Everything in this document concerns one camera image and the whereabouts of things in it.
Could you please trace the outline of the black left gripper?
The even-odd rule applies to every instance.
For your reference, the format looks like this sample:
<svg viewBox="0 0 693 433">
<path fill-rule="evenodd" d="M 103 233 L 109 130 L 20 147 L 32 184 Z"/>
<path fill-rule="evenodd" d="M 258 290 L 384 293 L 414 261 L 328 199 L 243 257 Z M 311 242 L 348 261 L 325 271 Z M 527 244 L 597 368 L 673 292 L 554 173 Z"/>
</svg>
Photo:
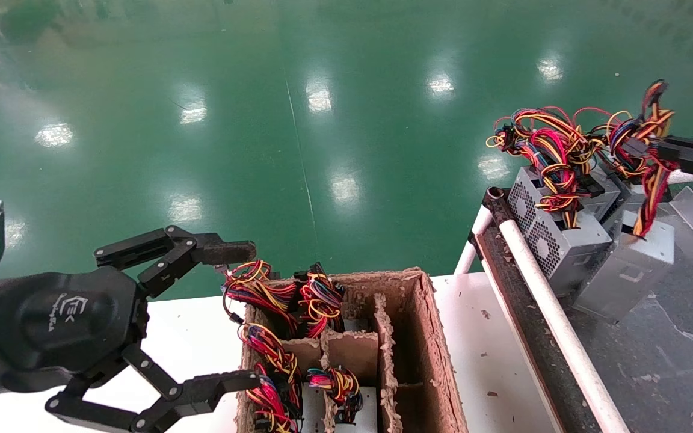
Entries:
<svg viewBox="0 0 693 433">
<path fill-rule="evenodd" d="M 146 298 L 157 298 L 198 264 L 243 264 L 256 255 L 252 241 L 168 226 L 99 247 L 99 268 L 90 273 L 0 280 L 0 393 L 66 385 L 46 411 L 105 432 L 166 432 L 184 417 L 214 412 L 224 395 L 258 388 L 260 376 L 237 370 L 177 383 L 140 348 Z M 148 262 L 138 283 L 121 272 Z M 134 412 L 85 400 L 91 387 L 128 366 L 159 393 L 150 407 Z"/>
</svg>

